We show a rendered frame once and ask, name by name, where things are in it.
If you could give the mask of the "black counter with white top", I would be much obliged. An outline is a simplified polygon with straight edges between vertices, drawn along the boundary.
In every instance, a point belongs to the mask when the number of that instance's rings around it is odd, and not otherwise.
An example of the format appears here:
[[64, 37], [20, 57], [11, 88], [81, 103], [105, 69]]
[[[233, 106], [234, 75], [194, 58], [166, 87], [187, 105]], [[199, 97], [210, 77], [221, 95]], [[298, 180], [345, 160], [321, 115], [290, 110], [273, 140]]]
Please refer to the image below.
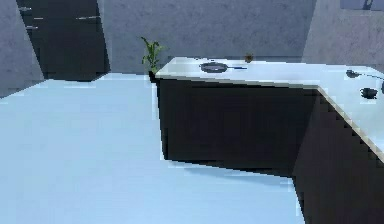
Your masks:
[[[203, 72], [208, 62], [233, 69]], [[305, 224], [384, 224], [384, 80], [346, 70], [384, 78], [365, 66], [175, 57], [155, 75], [163, 155], [288, 177]]]

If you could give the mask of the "green house plant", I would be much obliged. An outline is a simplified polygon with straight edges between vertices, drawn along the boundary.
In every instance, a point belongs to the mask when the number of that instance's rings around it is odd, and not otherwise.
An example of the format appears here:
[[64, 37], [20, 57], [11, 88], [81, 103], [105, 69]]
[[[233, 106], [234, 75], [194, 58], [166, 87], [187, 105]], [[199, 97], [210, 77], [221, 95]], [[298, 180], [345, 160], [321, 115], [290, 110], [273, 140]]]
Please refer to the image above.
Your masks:
[[159, 44], [158, 41], [150, 42], [145, 37], [141, 37], [144, 41], [146, 53], [143, 55], [141, 63], [145, 66], [148, 77], [151, 83], [156, 82], [155, 75], [159, 71], [158, 63], [160, 59], [158, 55], [160, 52], [165, 49], [165, 46]]

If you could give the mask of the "black cup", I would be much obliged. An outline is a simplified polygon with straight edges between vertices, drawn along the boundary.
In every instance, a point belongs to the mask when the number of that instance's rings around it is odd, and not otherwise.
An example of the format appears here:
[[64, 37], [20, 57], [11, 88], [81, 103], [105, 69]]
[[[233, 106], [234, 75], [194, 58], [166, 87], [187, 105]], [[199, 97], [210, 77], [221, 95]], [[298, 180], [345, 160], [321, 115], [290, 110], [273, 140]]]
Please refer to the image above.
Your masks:
[[377, 96], [377, 90], [373, 88], [362, 88], [360, 94], [366, 99], [375, 99]]

